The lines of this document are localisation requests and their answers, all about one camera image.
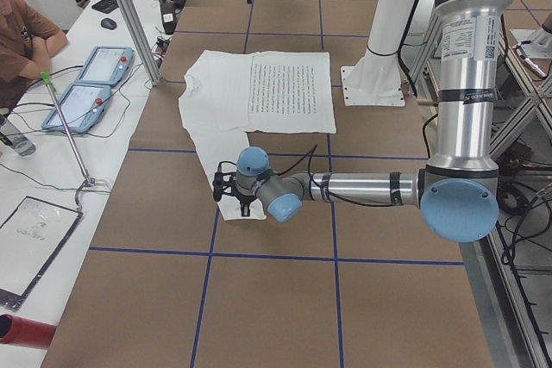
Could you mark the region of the lower blue teach pendant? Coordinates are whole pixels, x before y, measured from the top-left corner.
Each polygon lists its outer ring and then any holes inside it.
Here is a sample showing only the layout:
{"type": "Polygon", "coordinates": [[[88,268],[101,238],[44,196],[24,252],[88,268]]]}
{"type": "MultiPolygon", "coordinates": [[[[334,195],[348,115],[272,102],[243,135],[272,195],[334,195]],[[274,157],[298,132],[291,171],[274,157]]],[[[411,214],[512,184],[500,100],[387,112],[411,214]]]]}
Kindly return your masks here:
{"type": "Polygon", "coordinates": [[[70,84],[58,100],[71,133],[87,133],[104,115],[111,97],[107,84],[70,84]]]}

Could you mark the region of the blue teach pendant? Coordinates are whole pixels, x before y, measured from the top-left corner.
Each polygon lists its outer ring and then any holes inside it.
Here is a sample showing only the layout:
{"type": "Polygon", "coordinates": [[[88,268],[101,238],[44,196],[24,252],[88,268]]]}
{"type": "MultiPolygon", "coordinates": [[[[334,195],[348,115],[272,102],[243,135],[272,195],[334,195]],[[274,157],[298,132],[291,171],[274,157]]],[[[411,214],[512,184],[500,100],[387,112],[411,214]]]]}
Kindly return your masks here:
{"type": "Polygon", "coordinates": [[[81,68],[76,81],[82,84],[102,84],[114,87],[126,76],[134,63],[130,47],[96,46],[81,68]]]}
{"type": "Polygon", "coordinates": [[[104,115],[111,97],[107,84],[70,84],[58,100],[71,133],[87,133],[104,115]]]}

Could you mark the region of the white pedestal column with base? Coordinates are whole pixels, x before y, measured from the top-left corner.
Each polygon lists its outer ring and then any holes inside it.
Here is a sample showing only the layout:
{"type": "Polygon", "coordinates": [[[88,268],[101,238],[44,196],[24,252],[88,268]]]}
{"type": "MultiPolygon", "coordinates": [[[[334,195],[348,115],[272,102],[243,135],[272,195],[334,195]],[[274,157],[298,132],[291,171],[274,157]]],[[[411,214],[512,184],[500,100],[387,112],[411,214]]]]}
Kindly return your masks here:
{"type": "Polygon", "coordinates": [[[341,68],[346,105],[405,105],[398,56],[415,1],[378,0],[365,55],[356,65],[341,68]]]}

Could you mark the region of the clear water bottle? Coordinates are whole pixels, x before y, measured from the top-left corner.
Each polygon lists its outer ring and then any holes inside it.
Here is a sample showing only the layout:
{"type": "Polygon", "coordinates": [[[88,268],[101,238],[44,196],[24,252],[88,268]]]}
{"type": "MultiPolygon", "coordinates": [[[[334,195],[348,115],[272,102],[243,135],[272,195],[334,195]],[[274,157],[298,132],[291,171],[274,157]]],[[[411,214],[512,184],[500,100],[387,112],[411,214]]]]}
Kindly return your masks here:
{"type": "Polygon", "coordinates": [[[36,151],[35,144],[4,115],[1,115],[1,142],[22,157],[36,151]]]}

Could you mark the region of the green handled reach grabber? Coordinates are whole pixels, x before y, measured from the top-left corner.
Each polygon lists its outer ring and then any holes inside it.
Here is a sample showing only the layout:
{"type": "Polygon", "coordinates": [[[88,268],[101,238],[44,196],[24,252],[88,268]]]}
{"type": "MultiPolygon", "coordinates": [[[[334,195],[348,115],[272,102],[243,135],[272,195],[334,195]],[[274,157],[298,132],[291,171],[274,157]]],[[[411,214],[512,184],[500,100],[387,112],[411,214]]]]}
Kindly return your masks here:
{"type": "Polygon", "coordinates": [[[42,79],[42,81],[44,82],[45,86],[48,89],[48,93],[49,93],[49,95],[50,95],[50,97],[53,101],[53,105],[55,107],[57,115],[60,118],[62,127],[65,131],[66,138],[69,140],[69,144],[72,148],[72,152],[73,152],[73,154],[74,154],[74,156],[75,156],[75,158],[78,162],[79,169],[80,169],[80,171],[82,173],[82,176],[84,178],[83,183],[77,188],[75,196],[74,196],[75,203],[77,204],[77,211],[81,212],[83,207],[82,207],[82,203],[80,201],[80,196],[86,188],[93,188],[95,186],[104,186],[109,191],[111,191],[113,183],[108,178],[94,178],[89,174],[87,168],[85,167],[85,162],[83,161],[83,159],[81,157],[81,154],[78,150],[77,144],[76,144],[75,140],[72,137],[72,133],[70,131],[70,128],[69,128],[69,125],[66,121],[66,118],[62,113],[60,103],[59,103],[59,101],[58,101],[58,99],[55,95],[56,90],[55,90],[55,88],[53,86],[53,83],[51,81],[50,74],[48,72],[41,72],[41,79],[42,79]]]}

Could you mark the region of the upper orange black connector box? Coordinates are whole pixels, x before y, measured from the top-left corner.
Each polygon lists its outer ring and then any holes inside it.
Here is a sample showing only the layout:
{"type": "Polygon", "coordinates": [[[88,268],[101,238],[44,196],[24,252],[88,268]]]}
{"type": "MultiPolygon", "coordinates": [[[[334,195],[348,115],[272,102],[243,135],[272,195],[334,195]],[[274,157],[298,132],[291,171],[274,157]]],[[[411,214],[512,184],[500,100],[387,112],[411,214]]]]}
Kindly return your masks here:
{"type": "Polygon", "coordinates": [[[170,39],[163,38],[161,36],[157,37],[156,40],[156,50],[159,53],[165,53],[168,49],[168,46],[170,45],[170,39]]]}

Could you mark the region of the person in brown shirt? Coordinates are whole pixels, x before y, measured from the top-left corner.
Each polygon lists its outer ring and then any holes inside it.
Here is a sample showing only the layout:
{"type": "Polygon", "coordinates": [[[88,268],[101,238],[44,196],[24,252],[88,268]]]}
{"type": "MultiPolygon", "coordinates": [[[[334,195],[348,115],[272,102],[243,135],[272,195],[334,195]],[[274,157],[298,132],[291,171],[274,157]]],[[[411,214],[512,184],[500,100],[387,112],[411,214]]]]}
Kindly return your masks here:
{"type": "Polygon", "coordinates": [[[66,34],[24,0],[1,0],[1,112],[9,113],[28,86],[51,68],[66,34]]]}

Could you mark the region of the red cylinder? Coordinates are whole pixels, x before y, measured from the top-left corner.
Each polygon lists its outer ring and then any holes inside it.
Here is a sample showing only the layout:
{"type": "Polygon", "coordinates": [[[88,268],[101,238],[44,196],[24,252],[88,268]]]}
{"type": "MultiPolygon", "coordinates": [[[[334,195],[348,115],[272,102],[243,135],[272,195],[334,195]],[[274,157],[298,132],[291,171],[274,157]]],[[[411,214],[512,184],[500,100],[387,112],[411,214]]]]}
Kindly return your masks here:
{"type": "Polygon", "coordinates": [[[57,327],[17,315],[1,315],[1,343],[4,345],[45,350],[50,346],[57,327]]]}

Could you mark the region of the black computer mouse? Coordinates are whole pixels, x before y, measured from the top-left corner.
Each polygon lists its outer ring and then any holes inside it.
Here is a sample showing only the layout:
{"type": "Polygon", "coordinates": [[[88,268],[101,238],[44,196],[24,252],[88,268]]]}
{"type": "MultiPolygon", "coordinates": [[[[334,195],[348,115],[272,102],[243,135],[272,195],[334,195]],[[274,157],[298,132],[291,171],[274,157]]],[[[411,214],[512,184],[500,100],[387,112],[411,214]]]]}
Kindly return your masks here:
{"type": "Polygon", "coordinates": [[[117,23],[114,20],[106,17],[101,20],[100,26],[108,30],[115,30],[117,28],[117,23]]]}

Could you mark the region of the upper blue teach pendant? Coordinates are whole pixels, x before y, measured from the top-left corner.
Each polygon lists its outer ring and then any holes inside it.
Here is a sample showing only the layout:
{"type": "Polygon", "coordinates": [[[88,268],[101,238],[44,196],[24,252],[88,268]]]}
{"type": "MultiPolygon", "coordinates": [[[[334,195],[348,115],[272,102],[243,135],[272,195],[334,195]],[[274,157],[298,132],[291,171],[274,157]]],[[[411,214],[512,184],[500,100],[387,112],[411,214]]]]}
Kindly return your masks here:
{"type": "Polygon", "coordinates": [[[82,84],[102,84],[114,87],[126,76],[134,63],[130,47],[96,46],[81,68],[76,81],[82,84]]]}

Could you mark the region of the aluminium frame post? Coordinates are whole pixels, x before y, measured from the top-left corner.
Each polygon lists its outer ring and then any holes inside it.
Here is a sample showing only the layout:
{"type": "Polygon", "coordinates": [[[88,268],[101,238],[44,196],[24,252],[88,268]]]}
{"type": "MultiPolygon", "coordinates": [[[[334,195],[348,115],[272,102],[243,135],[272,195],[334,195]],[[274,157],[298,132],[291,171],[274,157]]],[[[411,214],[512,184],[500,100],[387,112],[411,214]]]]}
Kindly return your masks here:
{"type": "Polygon", "coordinates": [[[147,72],[149,81],[152,86],[157,86],[161,78],[160,70],[154,61],[152,51],[147,42],[147,37],[136,12],[133,0],[117,0],[117,3],[122,13],[122,18],[134,42],[135,50],[138,52],[141,63],[147,72]]]}

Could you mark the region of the white long-sleeve printed shirt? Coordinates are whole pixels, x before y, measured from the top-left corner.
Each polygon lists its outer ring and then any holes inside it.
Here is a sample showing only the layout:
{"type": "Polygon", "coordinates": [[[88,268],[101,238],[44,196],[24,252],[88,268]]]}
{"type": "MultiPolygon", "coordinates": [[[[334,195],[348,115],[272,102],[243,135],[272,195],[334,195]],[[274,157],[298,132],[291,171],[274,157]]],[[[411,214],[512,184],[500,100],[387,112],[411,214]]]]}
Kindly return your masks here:
{"type": "Polygon", "coordinates": [[[206,50],[185,81],[182,123],[209,181],[223,161],[249,179],[267,170],[267,156],[249,148],[250,132],[336,132],[328,53],[206,50]]]}

